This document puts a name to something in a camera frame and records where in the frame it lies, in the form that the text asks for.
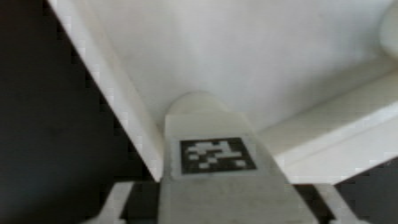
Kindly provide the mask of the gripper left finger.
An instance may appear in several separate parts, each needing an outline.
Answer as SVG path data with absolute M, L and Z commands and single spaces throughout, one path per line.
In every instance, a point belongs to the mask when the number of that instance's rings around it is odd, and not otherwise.
M 132 182 L 119 182 L 114 184 L 100 214 L 82 224 L 126 224 L 121 214 L 128 202 L 132 187 Z

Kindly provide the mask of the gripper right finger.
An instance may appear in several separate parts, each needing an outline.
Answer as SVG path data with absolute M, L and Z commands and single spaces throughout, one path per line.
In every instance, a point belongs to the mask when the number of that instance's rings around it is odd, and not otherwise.
M 371 224 L 354 214 L 336 187 L 331 184 L 316 184 L 315 189 L 334 215 L 334 219 L 329 221 L 329 224 Z

